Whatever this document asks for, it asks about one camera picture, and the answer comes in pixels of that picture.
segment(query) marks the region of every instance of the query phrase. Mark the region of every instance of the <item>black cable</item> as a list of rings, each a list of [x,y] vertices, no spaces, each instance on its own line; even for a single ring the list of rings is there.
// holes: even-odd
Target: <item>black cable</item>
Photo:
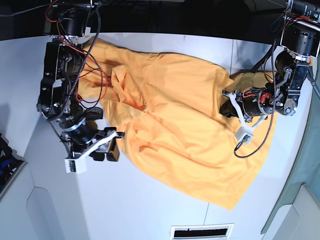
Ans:
[[[98,39],[100,30],[101,30],[101,16],[100,16],[99,11],[98,11],[97,9],[95,10],[95,13],[96,13],[97,20],[98,20],[98,27],[97,27],[97,30],[96,30],[96,34],[95,34],[95,36],[94,36],[94,38],[93,38],[93,41],[92,41],[92,43],[91,43],[91,46],[90,46],[89,50],[87,51],[87,53],[86,53],[86,55],[85,55],[85,57],[84,57],[84,60],[83,60],[83,62],[82,62],[82,64],[81,64],[81,67],[80,67],[80,69],[79,69],[79,72],[78,72],[78,74],[77,74],[77,76],[76,76],[76,80],[74,81],[73,85],[71,86],[71,89],[70,89],[70,91],[69,91],[69,93],[68,93],[68,96],[67,96],[66,99],[65,99],[65,102],[64,102],[64,106],[63,106],[63,108],[62,108],[62,111],[61,111],[57,116],[55,116],[55,117],[53,117],[53,118],[50,118],[50,119],[48,119],[47,121],[56,120],[56,119],[60,118],[60,117],[64,114],[64,112],[65,112],[66,109],[67,109],[68,102],[69,102],[69,100],[70,100],[71,97],[72,97],[72,93],[75,91],[75,89],[76,89],[76,87],[77,87],[77,85],[78,85],[80,74],[82,73],[82,71],[83,71],[83,69],[84,69],[84,67],[85,67],[85,65],[86,65],[86,61],[87,61],[88,57],[90,56],[90,52],[91,52],[92,48],[94,47],[94,45],[95,45],[95,43],[96,43],[96,41],[97,41],[97,39]],[[102,70],[101,70],[101,68],[100,68],[99,66],[98,66],[98,68],[99,68],[100,73],[101,73],[101,78],[103,79]],[[95,103],[95,105],[93,106],[93,108],[98,104],[99,99],[101,98],[101,95],[102,95],[102,91],[100,91],[100,95],[99,95],[98,101]]]
[[[63,36],[63,37],[64,37],[65,40],[68,42],[68,44],[70,44],[70,45],[71,45],[72,47],[74,47],[75,49],[77,49],[77,50],[79,50],[79,51],[82,51],[83,53],[87,53],[86,50],[77,47],[77,46],[74,45],[71,41],[69,41],[65,36]],[[91,53],[90,53],[90,56],[91,56],[91,58],[93,59],[94,63],[95,63],[97,66],[99,66],[97,60],[95,59],[95,57],[94,57],[93,55],[91,55]],[[99,95],[99,100],[100,100],[100,97],[101,97],[101,95],[102,95],[102,90],[103,90],[103,81],[104,81],[102,70],[101,70],[100,68],[94,68],[94,67],[90,66],[87,62],[86,62],[85,64],[86,64],[89,68],[91,68],[91,70],[90,70],[89,72],[87,72],[86,74],[81,75],[79,78],[82,78],[82,77],[88,75],[89,73],[91,73],[91,72],[93,72],[93,71],[100,70],[100,75],[101,75],[101,85],[100,85],[100,95]],[[83,108],[87,109],[87,110],[96,107],[97,104],[98,104],[98,102],[97,102],[94,106],[92,106],[92,107],[86,107],[83,103],[80,102],[80,105],[81,105]]]
[[[253,4],[254,4],[254,9],[255,9],[255,11],[257,11],[257,5],[256,5],[255,0],[252,0],[252,2],[253,2]]]
[[[280,40],[281,39],[279,37],[276,37],[276,44],[275,44],[276,47],[280,44]],[[268,60],[271,57],[272,48],[273,47],[271,46],[268,52],[263,56],[263,58],[260,61],[258,61],[256,65],[253,66],[253,68],[251,68],[250,70],[251,73],[255,74],[258,71],[258,69],[265,63],[265,60],[266,59]]]
[[[276,33],[280,29],[281,24],[283,24],[283,21],[285,20],[284,15],[284,13],[281,13],[280,16],[270,25],[269,30],[271,33]]]
[[[272,75],[273,75],[273,91],[274,91],[274,98],[276,98],[276,94],[277,94],[277,84],[276,84],[276,74],[275,74],[275,66],[274,66],[274,53],[275,53],[275,49],[276,49],[276,44],[277,44],[277,39],[274,39],[274,42],[272,44],[272,51],[271,51],[271,64],[272,64]],[[266,132],[266,135],[264,137],[264,140],[263,142],[261,143],[261,145],[252,153],[250,153],[249,155],[247,156],[239,156],[237,154],[237,150],[241,147],[241,145],[243,144],[243,142],[239,142],[238,145],[235,147],[233,153],[234,155],[237,157],[237,158],[240,158],[240,159],[246,159],[246,158],[249,158],[251,157],[253,154],[255,154],[256,152],[258,152],[262,146],[266,143],[267,139],[268,139],[268,136],[270,134],[270,131],[271,131],[271,128],[272,128],[272,123],[274,121],[274,115],[275,115],[275,111],[276,111],[276,101],[274,100],[273,101],[273,107],[272,107],[272,113],[271,113],[271,119],[270,119],[270,125],[269,125],[269,128],[268,128],[268,131]]]
[[[47,123],[49,123],[51,125],[51,128],[53,129],[55,135],[60,139],[61,142],[64,142],[64,140],[62,139],[62,137],[59,135],[59,133],[57,132],[55,126],[50,122],[50,121],[47,121]]]
[[[22,10],[22,11],[17,11],[17,12],[11,13],[11,14],[0,14],[0,17],[13,17],[13,16],[16,16],[16,15],[20,15],[20,14],[24,14],[24,13],[30,12],[30,11],[35,10],[35,9],[44,8],[44,7],[47,7],[49,5],[50,4],[44,4],[44,5],[40,5],[40,6],[35,6],[33,8],[29,8],[29,9]]]

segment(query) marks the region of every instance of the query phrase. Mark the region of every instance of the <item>red wire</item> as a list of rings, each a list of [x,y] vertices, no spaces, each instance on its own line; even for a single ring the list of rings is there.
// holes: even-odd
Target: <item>red wire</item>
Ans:
[[[95,104],[96,102],[100,101],[101,99],[104,98],[104,96],[106,95],[107,93],[107,87],[108,87],[108,81],[107,81],[107,76],[106,76],[106,73],[105,71],[102,71],[104,77],[105,77],[105,89],[104,89],[104,93],[103,95],[97,100],[97,101],[86,101],[86,100],[83,100],[85,103],[87,104]]]
[[[300,20],[306,20],[307,22],[311,22],[311,21],[312,21],[312,20],[311,20],[309,17],[307,17],[307,16],[294,17],[294,18],[290,19],[290,20],[286,23],[286,25],[284,26],[284,30],[286,30],[286,28],[287,28],[289,25],[293,24],[294,22],[298,22],[298,21],[300,21]]]
[[[47,19],[49,22],[51,22],[51,23],[55,23],[55,22],[57,22],[57,20],[51,20],[49,17],[48,17],[48,11],[49,11],[49,9],[50,8],[52,8],[52,6],[56,3],[56,2],[58,2],[59,0],[54,0],[51,4],[50,4],[50,6],[45,10],[45,12],[44,12],[44,16],[45,16],[45,19]]]
[[[252,88],[251,86],[245,88],[245,89],[243,90],[243,92],[242,92],[242,97],[245,97],[246,91],[250,90],[251,88]]]
[[[80,51],[80,50],[76,49],[75,47],[71,46],[69,43],[67,43],[67,42],[64,40],[64,38],[62,37],[61,32],[60,32],[59,22],[58,22],[58,21],[56,21],[56,20],[53,21],[53,20],[51,20],[51,19],[48,18],[48,16],[47,16],[48,10],[49,10],[57,1],[58,1],[58,0],[55,0],[55,1],[46,9],[46,11],[45,11],[45,18],[46,18],[48,21],[52,22],[52,23],[56,23],[56,29],[57,29],[59,38],[61,39],[61,41],[62,41],[66,46],[68,46],[69,48],[71,48],[71,49],[73,49],[73,50],[75,50],[75,51],[77,51],[77,52],[79,52],[79,53],[81,53],[81,54],[83,54],[83,55],[86,55],[83,51]],[[91,57],[89,57],[89,59],[90,59],[90,61],[92,61],[93,63],[95,63],[95,61],[94,61]],[[82,97],[78,94],[78,88],[76,88],[75,98],[76,98],[76,100],[77,100],[78,103],[80,103],[81,101],[84,101],[84,102],[87,103],[87,104],[95,104],[95,103],[97,103],[98,101],[100,101],[100,100],[106,95],[106,93],[107,93],[107,88],[108,88],[107,75],[106,75],[105,71],[100,67],[99,64],[96,64],[96,65],[97,65],[98,68],[102,71],[102,79],[103,79],[103,77],[105,78],[105,90],[104,90],[104,93],[103,93],[103,95],[102,95],[98,100],[96,100],[96,101],[86,101],[86,100],[83,100]]]
[[[254,94],[249,94],[249,95],[245,95],[245,96],[243,96],[243,98],[245,99],[245,98],[247,98],[247,97],[255,97],[256,95],[254,95]]]

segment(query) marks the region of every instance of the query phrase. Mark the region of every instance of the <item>black cylinder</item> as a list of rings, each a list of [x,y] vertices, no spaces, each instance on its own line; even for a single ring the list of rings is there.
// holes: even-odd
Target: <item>black cylinder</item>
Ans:
[[[305,16],[314,21],[320,21],[320,7],[312,3],[300,0],[292,0],[291,13],[298,16]]]
[[[278,74],[284,78],[286,67],[289,67],[293,63],[294,59],[292,56],[287,51],[283,51],[275,59],[275,68],[278,71]]]
[[[83,37],[87,25],[88,11],[81,8],[72,8],[63,15],[61,24],[64,35]]]
[[[282,44],[291,51],[302,56],[310,56],[314,49],[317,32],[309,27],[294,23],[288,27]]]
[[[90,121],[72,122],[71,120],[63,120],[59,122],[59,126],[79,145],[89,143],[97,133],[97,130],[91,126]]]
[[[66,72],[69,76],[76,76],[80,70],[83,60],[78,55],[70,56],[71,60],[67,63]]]
[[[243,99],[244,112],[250,117],[263,115],[258,106],[258,101],[254,101],[255,97],[246,97]]]

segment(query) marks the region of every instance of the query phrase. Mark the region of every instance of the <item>white table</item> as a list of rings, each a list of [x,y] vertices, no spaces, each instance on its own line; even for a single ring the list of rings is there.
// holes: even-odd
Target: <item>white table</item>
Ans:
[[[270,47],[174,34],[102,33],[100,38],[134,51],[194,56],[231,74],[252,67]],[[260,232],[287,180],[307,122],[312,93],[308,81],[301,91],[296,114],[277,118],[265,164],[233,211],[162,184],[140,172],[123,154],[119,162],[88,160],[87,172],[65,174],[67,154],[43,120],[36,126],[25,158],[34,185],[50,192],[66,239],[168,240],[173,225],[234,223],[230,239],[261,240]]]

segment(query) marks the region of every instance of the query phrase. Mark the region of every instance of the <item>cable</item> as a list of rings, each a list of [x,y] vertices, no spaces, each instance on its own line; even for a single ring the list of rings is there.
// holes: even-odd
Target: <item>cable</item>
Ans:
[[[17,12],[11,13],[11,14],[0,14],[0,17],[13,17],[13,16],[16,16],[16,15],[20,15],[20,14],[24,14],[24,13],[30,12],[30,11],[35,10],[35,9],[41,9],[41,8],[44,8],[44,7],[47,7],[47,6],[49,6],[49,4],[35,6],[33,8],[29,8],[29,9],[26,9],[26,10],[23,10],[23,11],[17,11]]]
[[[55,126],[50,122],[50,121],[46,121],[47,123],[49,123],[51,125],[51,128],[53,129],[55,135],[60,139],[61,142],[64,142],[63,138],[59,135],[59,133],[57,132]]]
[[[62,30],[63,30],[65,33],[67,33],[66,30],[64,29],[63,25],[60,24],[60,26],[61,26]],[[84,54],[84,55],[85,55],[85,53],[87,53],[87,51],[85,51],[85,50],[83,50],[83,49],[77,48],[75,45],[73,45],[73,43],[72,43],[71,41],[67,40],[67,38],[66,38],[66,41],[68,41],[68,43],[66,43],[65,41],[64,41],[64,42],[65,42],[69,47],[71,47],[72,49],[77,50],[77,53],[80,52],[80,53],[82,53],[82,54]],[[80,95],[78,95],[78,93],[75,94],[75,98],[76,98],[76,100],[78,101],[78,103],[80,103],[80,102],[83,101],[83,102],[85,102],[85,103],[87,103],[87,104],[94,104],[94,103],[98,103],[98,102],[106,95],[106,93],[107,93],[107,88],[108,88],[108,79],[107,79],[107,75],[106,75],[105,71],[100,67],[100,65],[98,64],[97,60],[94,58],[94,56],[92,56],[91,53],[90,53],[89,55],[90,55],[90,57],[91,57],[90,60],[93,61],[93,62],[98,66],[98,68],[93,68],[93,67],[91,67],[88,63],[85,63],[85,64],[88,65],[89,68],[91,68],[92,70],[89,71],[88,73],[80,76],[79,78],[82,78],[82,77],[86,76],[87,74],[91,73],[91,72],[94,71],[94,70],[100,70],[100,71],[102,71],[103,76],[105,77],[105,90],[104,90],[103,95],[101,96],[101,94],[102,94],[102,89],[103,89],[103,76],[101,75],[101,88],[100,88],[100,95],[99,95],[98,100],[96,100],[96,101],[86,101],[86,100],[84,100]]]
[[[284,15],[285,15],[284,13],[281,13],[280,16],[270,25],[269,30],[270,30],[271,33],[276,33],[280,29],[280,26],[281,26],[281,23],[282,23],[282,19],[284,18]]]
[[[306,22],[311,22],[311,19],[309,17],[306,17],[306,16],[294,17],[294,18],[290,19],[289,21],[287,21],[287,23],[284,26],[284,30],[286,30],[292,24],[294,24],[296,22],[299,22],[299,21],[303,21],[303,20],[305,20]]]
[[[280,36],[277,36],[277,42],[276,42],[276,46],[279,46],[280,44],[280,39],[281,39],[281,32],[278,32]],[[268,52],[263,56],[263,58],[261,58],[260,61],[258,61],[253,68],[250,70],[251,73],[255,74],[257,72],[257,70],[264,64],[265,60],[269,59],[271,57],[271,53],[272,53],[272,46],[270,47],[270,49],[268,50]]]
[[[267,0],[267,1],[269,1],[270,3],[273,3],[273,4],[275,4],[275,5],[278,5],[278,6],[282,7],[283,9],[285,8],[285,6],[283,6],[283,5],[281,5],[280,3],[277,3],[277,2],[275,2],[275,1],[272,1],[272,0]]]
[[[275,66],[274,66],[274,53],[275,53],[275,49],[276,49],[276,44],[277,44],[277,39],[274,39],[274,42],[272,44],[272,52],[271,52],[271,64],[272,64],[272,76],[273,76],[273,79],[276,79],[276,74],[275,74]],[[277,84],[276,84],[276,81],[274,80],[273,81],[273,92],[274,92],[274,98],[276,98],[276,94],[277,94]],[[243,142],[239,142],[238,145],[235,147],[233,153],[234,155],[239,158],[239,159],[246,159],[246,158],[249,158],[251,157],[253,154],[255,154],[256,152],[258,152],[262,146],[266,143],[267,139],[268,139],[268,136],[270,134],[270,131],[271,131],[271,128],[272,128],[272,123],[274,121],[274,116],[275,116],[275,111],[276,111],[276,101],[273,101],[273,107],[272,107],[272,113],[271,113],[271,119],[270,119],[270,125],[269,125],[269,128],[268,128],[268,131],[266,132],[266,135],[264,137],[264,140],[263,142],[261,143],[261,145],[252,153],[250,153],[249,155],[247,156],[239,156],[237,154],[237,150],[241,147],[241,145],[243,144]]]
[[[64,38],[62,37],[61,32],[60,32],[59,24],[60,24],[60,23],[57,21],[57,22],[56,22],[56,29],[57,29],[57,32],[58,32],[58,35],[59,35],[59,38],[61,39],[61,41],[62,41],[65,45],[67,45],[69,48],[72,48],[73,50],[77,51],[78,53],[81,53],[81,54],[85,55],[85,53],[83,52],[83,50],[79,50],[79,49],[71,46],[69,43],[66,42],[66,40],[64,40]]]
[[[262,68],[263,74],[264,74],[265,79],[266,79],[269,83],[272,84],[274,80],[273,80],[268,74],[266,74],[266,64],[267,64],[267,59],[265,59],[264,65],[263,65],[263,68]]]
[[[51,20],[49,17],[48,17],[48,11],[49,11],[49,9],[50,8],[52,8],[52,6],[56,3],[56,2],[58,2],[59,0],[54,0],[50,5],[49,5],[49,7],[45,10],[45,12],[44,12],[44,16],[45,16],[45,19],[47,19],[49,22],[51,22],[51,23],[55,23],[55,22],[57,22],[57,20]]]
[[[88,57],[89,57],[89,55],[90,55],[90,52],[91,52],[92,48],[94,47],[94,45],[95,45],[95,43],[96,43],[96,41],[97,41],[97,39],[98,39],[100,30],[101,30],[101,16],[100,16],[99,11],[98,11],[97,9],[95,10],[95,13],[96,13],[97,20],[98,20],[98,27],[97,27],[97,30],[96,30],[96,34],[95,34],[95,36],[94,36],[94,38],[93,38],[93,41],[92,41],[92,43],[91,43],[91,46],[90,46],[89,50],[87,51],[87,53],[86,53],[86,55],[85,55],[85,57],[84,57],[84,60],[83,60],[83,62],[82,62],[82,64],[81,64],[81,67],[80,67],[80,69],[79,69],[79,72],[78,72],[78,74],[77,74],[77,76],[76,76],[76,79],[75,79],[73,85],[71,86],[71,89],[70,89],[70,91],[69,91],[69,93],[68,93],[68,95],[67,95],[67,97],[66,97],[66,99],[65,99],[65,102],[64,102],[64,106],[63,106],[63,108],[62,108],[62,111],[61,111],[57,116],[48,119],[48,121],[52,121],[52,120],[58,119],[58,118],[60,118],[60,117],[64,114],[64,112],[65,112],[66,109],[67,109],[68,102],[69,102],[69,100],[70,100],[71,97],[72,97],[72,93],[75,91],[76,87],[78,86],[79,77],[80,77],[80,75],[81,75],[81,73],[82,73],[82,71],[83,71],[83,69],[84,69],[84,67],[85,67],[85,65],[86,65],[86,61],[87,61],[87,59],[88,59]],[[98,68],[99,68],[99,71],[100,71],[100,73],[101,73],[101,78],[103,79],[103,71],[101,70],[100,66],[98,66]],[[102,91],[100,91],[100,94],[99,94],[99,98],[98,98],[98,99],[101,98],[101,95],[102,95]]]
[[[257,5],[256,5],[255,0],[252,0],[252,2],[253,2],[253,4],[254,4],[254,9],[255,9],[255,11],[257,11]]]

